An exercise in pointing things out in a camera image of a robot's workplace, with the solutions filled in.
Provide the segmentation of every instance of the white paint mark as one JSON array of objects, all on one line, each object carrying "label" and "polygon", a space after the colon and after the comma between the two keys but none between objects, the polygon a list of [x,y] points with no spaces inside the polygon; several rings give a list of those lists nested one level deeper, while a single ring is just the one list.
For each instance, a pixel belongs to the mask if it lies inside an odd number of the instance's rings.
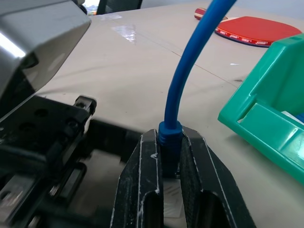
[{"label": "white paint mark", "polygon": [[118,178],[118,183],[117,183],[117,187],[116,187],[115,201],[114,201],[114,206],[113,206],[113,210],[112,210],[112,216],[111,216],[110,228],[111,228],[111,227],[112,227],[112,225],[113,225],[114,212],[115,212],[115,203],[116,203],[116,195],[117,195],[117,191],[118,191],[119,180],[120,180],[120,176],[119,176],[119,178]]},{"label": "white paint mark", "polygon": [[141,168],[142,168],[142,147],[143,147],[143,135],[141,135],[141,141],[140,141],[140,148],[139,148],[139,168],[138,168],[138,198],[137,198],[137,224],[136,227],[138,227],[138,222],[139,222],[139,216],[143,212],[143,205],[141,206],[141,209],[139,209],[139,198],[141,194]]},{"label": "white paint mark", "polygon": [[207,151],[208,151],[208,154],[209,154],[210,160],[211,160],[211,162],[212,162],[212,166],[213,166],[214,171],[215,171],[215,174],[216,174],[216,176],[217,176],[217,178],[218,178],[220,188],[222,189],[223,196],[224,196],[224,198],[225,198],[225,201],[226,201],[226,203],[227,203],[228,210],[229,210],[230,215],[231,215],[231,217],[232,217],[232,221],[233,221],[233,223],[234,223],[234,226],[235,226],[235,227],[237,227],[237,224],[236,224],[236,222],[235,222],[235,220],[234,220],[234,218],[233,218],[232,212],[231,212],[231,208],[230,208],[230,206],[229,206],[229,204],[228,204],[228,200],[227,200],[227,197],[226,197],[226,195],[225,195],[225,192],[224,192],[224,189],[223,189],[222,183],[220,182],[218,172],[217,172],[217,170],[216,170],[216,168],[215,168],[215,165],[214,165],[213,159],[212,159],[212,157],[211,157],[211,154],[210,154],[209,148],[208,148],[208,146],[207,146],[206,140],[205,140],[205,138],[204,138],[204,137],[202,137],[202,138],[203,138],[203,140],[204,140],[204,142],[205,142],[205,145],[206,145],[206,147],[207,147]]},{"label": "white paint mark", "polygon": [[155,154],[152,154],[151,155],[151,157],[153,156],[153,155],[155,155],[155,162],[156,162],[156,181],[157,181],[157,187],[156,187],[156,193],[159,193],[160,192],[160,186],[159,186],[159,184],[158,184],[158,161],[157,161],[157,158],[156,158],[156,156],[157,156],[157,138],[156,138],[156,130],[154,129],[154,137],[155,137]]},{"label": "white paint mark", "polygon": [[143,227],[143,200],[142,200],[141,204],[142,204],[142,206],[141,206],[141,215],[142,215],[141,227]]},{"label": "white paint mark", "polygon": [[[189,146],[191,147],[191,141],[190,141],[190,138],[184,133],[184,135],[187,137],[188,139],[188,142],[189,142]],[[196,172],[199,173],[199,169],[198,169],[198,166],[196,165],[196,160],[195,160],[195,157],[193,156],[193,161],[194,161],[194,164],[195,164],[195,169],[196,169]]]}]

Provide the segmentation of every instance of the green plastic bin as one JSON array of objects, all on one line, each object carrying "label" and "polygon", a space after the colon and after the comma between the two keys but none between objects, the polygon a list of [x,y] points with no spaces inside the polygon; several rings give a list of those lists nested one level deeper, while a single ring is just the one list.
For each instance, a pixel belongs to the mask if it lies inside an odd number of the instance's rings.
[{"label": "green plastic bin", "polygon": [[304,34],[273,43],[218,116],[304,184],[304,125],[282,111],[304,113]]}]

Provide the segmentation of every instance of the blue cable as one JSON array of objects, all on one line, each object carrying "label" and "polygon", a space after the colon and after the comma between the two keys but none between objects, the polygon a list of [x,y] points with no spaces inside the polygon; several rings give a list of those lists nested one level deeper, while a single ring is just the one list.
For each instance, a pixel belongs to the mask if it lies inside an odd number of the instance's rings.
[{"label": "blue cable", "polygon": [[172,163],[174,163],[173,169],[177,167],[175,163],[178,163],[181,151],[182,126],[177,121],[177,116],[182,91],[202,49],[235,2],[236,0],[213,0],[211,2],[208,10],[195,28],[175,70],[168,92],[165,120],[159,125],[159,142],[166,151],[163,159],[165,162],[166,160],[172,160]]}]

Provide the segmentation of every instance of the table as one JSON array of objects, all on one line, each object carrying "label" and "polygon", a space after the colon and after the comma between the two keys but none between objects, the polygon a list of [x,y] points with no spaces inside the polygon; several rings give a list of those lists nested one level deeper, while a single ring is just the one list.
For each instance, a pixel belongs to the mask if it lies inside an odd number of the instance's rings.
[{"label": "table", "polygon": [[[193,12],[208,2],[170,5],[94,16],[92,25],[55,77],[38,94],[73,104],[94,97],[95,118],[140,131],[158,128],[167,91],[197,21]],[[304,31],[304,21],[234,7],[229,17],[256,16]],[[304,188],[251,145],[217,121],[224,104],[266,49],[212,35],[187,81],[179,121],[196,129],[231,170],[258,228],[304,224]],[[72,207],[92,212],[102,202],[112,207],[119,158],[94,153]],[[184,218],[167,219],[185,228]]]}]

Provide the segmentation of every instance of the red ping pong paddle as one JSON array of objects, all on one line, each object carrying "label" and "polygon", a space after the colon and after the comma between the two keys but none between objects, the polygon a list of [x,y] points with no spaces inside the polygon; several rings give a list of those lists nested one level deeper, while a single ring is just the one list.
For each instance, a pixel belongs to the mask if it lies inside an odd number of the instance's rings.
[{"label": "red ping pong paddle", "polygon": [[[195,10],[194,17],[201,19],[204,8]],[[215,33],[247,45],[268,48],[273,42],[302,33],[297,28],[267,19],[255,17],[225,17],[215,29]]]}]

